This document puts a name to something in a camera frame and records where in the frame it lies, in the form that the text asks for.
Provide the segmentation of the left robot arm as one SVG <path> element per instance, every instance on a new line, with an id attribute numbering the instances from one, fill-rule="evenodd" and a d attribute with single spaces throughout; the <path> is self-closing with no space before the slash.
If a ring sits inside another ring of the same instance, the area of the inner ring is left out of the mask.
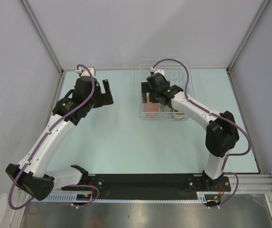
<path id="1" fill-rule="evenodd" d="M 78 165 L 56 172 L 47 167 L 65 137 L 93 108 L 113 104 L 109 81 L 103 80 L 105 92 L 96 78 L 81 76 L 73 89 L 60 99 L 50 120 L 31 151 L 18 163 L 5 170 L 10 179 L 36 200 L 44 200 L 52 190 L 74 185 L 83 190 L 89 184 L 88 171 Z"/>

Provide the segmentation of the green cup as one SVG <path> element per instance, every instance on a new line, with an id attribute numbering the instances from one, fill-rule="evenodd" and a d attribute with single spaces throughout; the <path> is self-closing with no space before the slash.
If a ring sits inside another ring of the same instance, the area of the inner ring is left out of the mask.
<path id="1" fill-rule="evenodd" d="M 169 113 L 172 112 L 172 108 L 168 107 L 167 105 L 159 104 L 159 109 L 161 112 Z"/>

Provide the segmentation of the pink cup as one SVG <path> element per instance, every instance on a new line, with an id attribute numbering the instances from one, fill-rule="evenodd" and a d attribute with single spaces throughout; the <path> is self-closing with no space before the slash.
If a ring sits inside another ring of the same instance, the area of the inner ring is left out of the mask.
<path id="1" fill-rule="evenodd" d="M 159 104 L 150 101 L 150 95 L 147 94 L 147 102 L 144 104 L 143 111 L 145 113 L 158 113 Z"/>

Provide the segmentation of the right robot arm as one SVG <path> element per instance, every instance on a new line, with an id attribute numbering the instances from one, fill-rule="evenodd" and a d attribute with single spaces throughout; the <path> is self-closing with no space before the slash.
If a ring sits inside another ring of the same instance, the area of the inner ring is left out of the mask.
<path id="1" fill-rule="evenodd" d="M 205 146 L 209 151 L 206 168 L 198 187 L 215 190 L 222 179 L 225 156 L 239 141 L 240 136 L 231 112 L 213 113 L 213 110 L 190 98 L 181 87 L 170 85 L 163 70 L 151 70 L 141 91 L 149 94 L 150 102 L 159 103 L 188 116 L 205 131 Z"/>

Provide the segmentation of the beige cup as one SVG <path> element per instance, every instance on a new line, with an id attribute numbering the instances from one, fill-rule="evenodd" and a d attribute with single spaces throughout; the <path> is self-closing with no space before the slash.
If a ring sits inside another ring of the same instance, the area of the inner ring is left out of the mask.
<path id="1" fill-rule="evenodd" d="M 185 114 L 179 112 L 179 111 L 176 110 L 176 109 L 173 109 L 173 110 L 172 110 L 172 116 L 173 116 L 173 118 L 176 119 L 176 120 L 184 120 L 184 119 L 185 119 Z"/>

